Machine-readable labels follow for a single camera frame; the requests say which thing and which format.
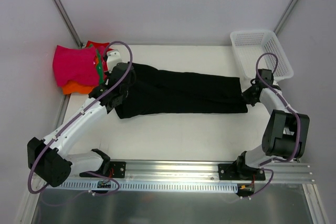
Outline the black t shirt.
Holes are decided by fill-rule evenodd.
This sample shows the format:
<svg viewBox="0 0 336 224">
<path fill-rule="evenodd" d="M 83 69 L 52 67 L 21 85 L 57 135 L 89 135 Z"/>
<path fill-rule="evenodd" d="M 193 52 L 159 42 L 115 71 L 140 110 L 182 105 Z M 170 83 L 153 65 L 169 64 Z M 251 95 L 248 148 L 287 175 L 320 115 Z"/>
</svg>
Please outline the black t shirt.
<svg viewBox="0 0 336 224">
<path fill-rule="evenodd" d="M 240 79 L 134 63 L 136 81 L 115 108 L 120 119 L 160 113 L 247 113 Z"/>
</svg>

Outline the white plastic basket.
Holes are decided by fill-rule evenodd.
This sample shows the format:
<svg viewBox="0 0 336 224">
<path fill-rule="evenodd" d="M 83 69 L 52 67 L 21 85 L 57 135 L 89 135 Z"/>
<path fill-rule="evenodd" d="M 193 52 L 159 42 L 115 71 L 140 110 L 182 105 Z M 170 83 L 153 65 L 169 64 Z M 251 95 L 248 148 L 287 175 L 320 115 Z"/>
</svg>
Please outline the white plastic basket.
<svg viewBox="0 0 336 224">
<path fill-rule="evenodd" d="M 293 77 L 293 69 L 276 36 L 271 30 L 246 30 L 234 31 L 230 34 L 232 50 L 236 65 L 246 80 L 251 80 L 256 75 L 256 63 L 259 68 L 270 69 L 274 72 L 275 81 Z"/>
</svg>

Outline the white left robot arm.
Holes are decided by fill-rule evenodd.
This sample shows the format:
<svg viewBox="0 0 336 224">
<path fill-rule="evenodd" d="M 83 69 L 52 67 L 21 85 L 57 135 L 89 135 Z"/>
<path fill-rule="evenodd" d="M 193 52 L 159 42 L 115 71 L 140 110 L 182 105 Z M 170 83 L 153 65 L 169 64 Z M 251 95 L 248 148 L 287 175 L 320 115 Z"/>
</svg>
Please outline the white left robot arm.
<svg viewBox="0 0 336 224">
<path fill-rule="evenodd" d="M 68 177 L 94 172 L 103 177 L 110 170 L 110 157 L 99 149 L 71 154 L 70 150 L 96 121 L 121 105 L 135 83 L 135 71 L 129 63 L 118 63 L 106 81 L 95 87 L 80 109 L 64 124 L 43 139 L 27 144 L 28 167 L 51 187 L 60 186 Z"/>
</svg>

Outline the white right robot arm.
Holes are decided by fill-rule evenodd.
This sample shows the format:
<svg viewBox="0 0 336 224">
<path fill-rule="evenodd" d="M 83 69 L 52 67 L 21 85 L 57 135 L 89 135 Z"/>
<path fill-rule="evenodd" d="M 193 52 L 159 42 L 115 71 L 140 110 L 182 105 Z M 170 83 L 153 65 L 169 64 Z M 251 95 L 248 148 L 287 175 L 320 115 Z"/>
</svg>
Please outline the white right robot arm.
<svg viewBox="0 0 336 224">
<path fill-rule="evenodd" d="M 258 69 L 251 86 L 242 93 L 251 106 L 262 103 L 270 118 L 262 136 L 261 145 L 244 153 L 245 161 L 235 166 L 240 179 L 248 179 L 254 168 L 271 162 L 290 162 L 301 158 L 306 149 L 310 119 L 293 109 L 274 84 L 271 70 Z"/>
</svg>

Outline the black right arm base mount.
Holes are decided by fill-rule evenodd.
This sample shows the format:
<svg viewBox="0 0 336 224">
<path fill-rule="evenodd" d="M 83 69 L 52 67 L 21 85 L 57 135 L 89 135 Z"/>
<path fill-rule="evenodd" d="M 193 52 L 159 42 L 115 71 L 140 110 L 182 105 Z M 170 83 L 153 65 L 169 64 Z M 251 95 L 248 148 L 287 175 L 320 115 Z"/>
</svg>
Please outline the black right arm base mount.
<svg viewBox="0 0 336 224">
<path fill-rule="evenodd" d="M 230 164 L 218 164 L 219 180 L 266 180 L 263 170 L 246 165 L 245 157 L 246 151 L 242 152 L 237 159 Z"/>
</svg>

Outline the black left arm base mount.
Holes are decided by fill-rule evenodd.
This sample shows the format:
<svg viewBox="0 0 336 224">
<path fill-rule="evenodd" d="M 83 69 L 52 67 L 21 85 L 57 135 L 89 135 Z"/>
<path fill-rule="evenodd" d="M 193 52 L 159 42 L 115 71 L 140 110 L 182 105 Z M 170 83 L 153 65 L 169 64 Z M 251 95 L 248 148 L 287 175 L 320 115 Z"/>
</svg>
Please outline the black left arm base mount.
<svg viewBox="0 0 336 224">
<path fill-rule="evenodd" d="M 102 164 L 98 170 L 90 171 L 94 175 L 89 174 L 89 172 L 82 172 L 79 174 L 80 177 L 96 177 L 97 175 L 110 178 L 125 177 L 126 162 L 111 161 L 111 158 L 106 153 L 97 148 L 92 149 L 92 151 L 102 158 Z"/>
</svg>

